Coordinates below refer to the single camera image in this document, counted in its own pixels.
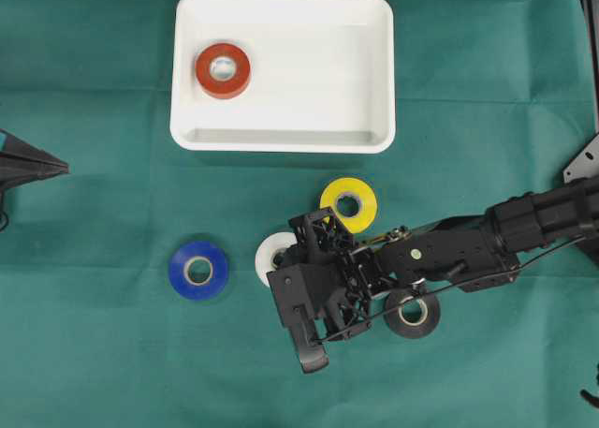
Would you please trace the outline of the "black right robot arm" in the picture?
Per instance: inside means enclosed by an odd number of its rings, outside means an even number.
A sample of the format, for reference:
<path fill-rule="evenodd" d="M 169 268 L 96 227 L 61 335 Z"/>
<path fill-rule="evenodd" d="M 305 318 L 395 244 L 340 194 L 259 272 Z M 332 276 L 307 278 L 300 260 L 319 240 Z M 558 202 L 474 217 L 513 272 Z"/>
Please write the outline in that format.
<path fill-rule="evenodd" d="M 441 317 L 429 282 L 475 292 L 513 282 L 519 254 L 548 252 L 558 240 L 598 252 L 598 181 L 579 178 L 544 193 L 527 193 L 483 214 L 455 216 L 416 229 L 400 227 L 357 241 L 330 209 L 295 217 L 296 241 L 268 279 L 282 324 L 296 346 L 314 352 L 326 342 L 370 329 L 371 304 L 399 336 L 428 335 Z"/>

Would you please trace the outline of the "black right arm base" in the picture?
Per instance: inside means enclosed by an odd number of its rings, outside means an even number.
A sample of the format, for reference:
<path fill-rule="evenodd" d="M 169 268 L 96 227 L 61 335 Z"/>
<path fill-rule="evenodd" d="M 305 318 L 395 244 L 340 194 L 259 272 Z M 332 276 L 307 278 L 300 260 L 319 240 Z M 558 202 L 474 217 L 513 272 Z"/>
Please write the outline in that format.
<path fill-rule="evenodd" d="M 599 171 L 599 135 L 591 141 L 569 162 L 562 171 L 563 182 L 568 184 L 581 178 L 592 178 Z"/>

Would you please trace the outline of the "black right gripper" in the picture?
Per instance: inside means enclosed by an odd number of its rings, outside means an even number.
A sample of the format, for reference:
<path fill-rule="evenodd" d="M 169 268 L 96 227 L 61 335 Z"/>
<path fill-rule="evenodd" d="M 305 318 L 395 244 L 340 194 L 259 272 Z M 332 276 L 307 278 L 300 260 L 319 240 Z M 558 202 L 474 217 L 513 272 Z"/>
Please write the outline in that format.
<path fill-rule="evenodd" d="M 332 208 L 289 220 L 296 242 L 287 264 L 297 266 L 309 300 L 307 340 L 335 342 L 371 327 L 371 302 L 391 291 L 391 275 L 382 271 L 370 246 L 354 235 Z"/>

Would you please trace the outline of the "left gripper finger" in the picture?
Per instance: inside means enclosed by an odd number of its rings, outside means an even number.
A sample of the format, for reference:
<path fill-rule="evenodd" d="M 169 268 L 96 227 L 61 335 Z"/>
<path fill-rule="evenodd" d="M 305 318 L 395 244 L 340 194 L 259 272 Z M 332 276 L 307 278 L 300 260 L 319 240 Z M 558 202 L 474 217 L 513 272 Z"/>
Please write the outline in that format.
<path fill-rule="evenodd" d="M 2 166 L 1 194 L 23 184 L 47 180 L 68 173 L 69 168 L 64 166 L 33 166 L 29 169 L 17 166 Z"/>
<path fill-rule="evenodd" d="M 32 161 L 57 167 L 67 167 L 68 164 L 49 154 L 44 150 L 37 149 L 33 145 L 19 139 L 18 137 L 1 130 L 1 156 L 23 161 Z"/>

